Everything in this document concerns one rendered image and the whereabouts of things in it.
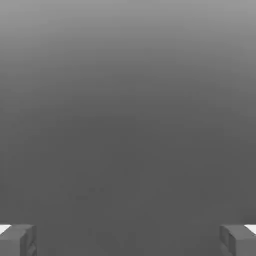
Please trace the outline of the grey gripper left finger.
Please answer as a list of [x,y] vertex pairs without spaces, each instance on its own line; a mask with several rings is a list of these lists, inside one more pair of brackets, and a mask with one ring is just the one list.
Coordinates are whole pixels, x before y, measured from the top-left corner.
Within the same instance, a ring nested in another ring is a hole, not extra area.
[[38,256],[37,226],[0,224],[0,256]]

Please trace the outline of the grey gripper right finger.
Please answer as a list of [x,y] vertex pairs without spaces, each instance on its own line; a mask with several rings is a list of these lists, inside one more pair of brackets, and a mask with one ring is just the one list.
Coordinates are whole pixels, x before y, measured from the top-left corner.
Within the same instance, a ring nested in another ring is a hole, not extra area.
[[221,225],[221,256],[256,256],[256,224]]

